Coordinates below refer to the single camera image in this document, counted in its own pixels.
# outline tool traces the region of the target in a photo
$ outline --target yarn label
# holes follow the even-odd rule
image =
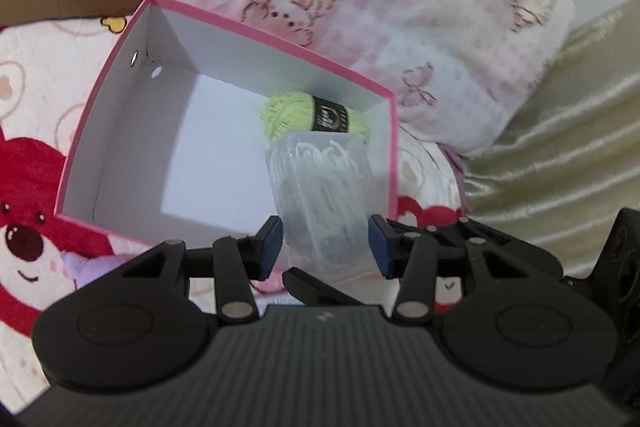
[[[347,108],[316,96],[314,99],[314,124],[312,131],[347,132],[349,115]]]

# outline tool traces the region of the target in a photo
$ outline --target ribbed black surface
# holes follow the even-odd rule
[[[101,397],[54,388],[30,427],[621,427],[595,388],[505,393],[443,357],[430,335],[377,308],[270,307],[225,328],[200,362],[153,389]]]

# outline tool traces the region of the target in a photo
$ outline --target clear plastic container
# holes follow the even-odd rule
[[[364,142],[348,133],[291,132],[267,166],[284,225],[282,254],[329,284],[375,273],[367,223],[379,212]]]

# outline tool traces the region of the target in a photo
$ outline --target red heart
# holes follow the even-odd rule
[[[398,198],[398,216],[406,213],[414,214],[416,227],[419,229],[429,225],[446,227],[455,223],[460,216],[463,216],[461,208],[458,210],[452,210],[446,206],[422,208],[413,198],[401,196]]]

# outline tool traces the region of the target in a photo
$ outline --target pink box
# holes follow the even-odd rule
[[[176,0],[144,0],[84,108],[56,213],[190,247],[256,232],[275,212],[260,112],[304,90],[363,113],[382,208],[395,217],[393,92],[290,42]]]

